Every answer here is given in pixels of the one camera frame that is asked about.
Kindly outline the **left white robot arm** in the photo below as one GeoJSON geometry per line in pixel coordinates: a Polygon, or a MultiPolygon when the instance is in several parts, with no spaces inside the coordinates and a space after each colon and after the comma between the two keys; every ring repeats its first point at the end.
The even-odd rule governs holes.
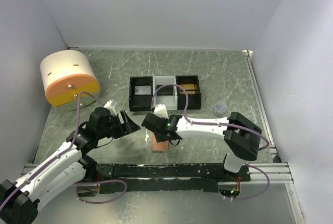
{"type": "Polygon", "coordinates": [[[97,107],[87,122],[79,125],[66,141],[44,162],[15,182],[1,183],[1,220],[5,223],[32,223],[42,208],[72,184],[93,181],[96,162],[87,154],[99,140],[118,139],[140,130],[121,111],[113,115],[97,107]]]}

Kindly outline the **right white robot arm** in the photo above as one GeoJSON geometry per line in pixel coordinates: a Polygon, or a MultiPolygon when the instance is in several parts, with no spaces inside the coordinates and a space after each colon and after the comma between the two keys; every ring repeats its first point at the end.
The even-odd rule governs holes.
{"type": "Polygon", "coordinates": [[[211,138],[225,141],[230,152],[224,159],[221,176],[234,180],[247,161],[256,161],[260,149],[262,130],[238,112],[223,118],[191,118],[172,114],[168,118],[149,112],[142,127],[154,133],[157,142],[211,138]]]}

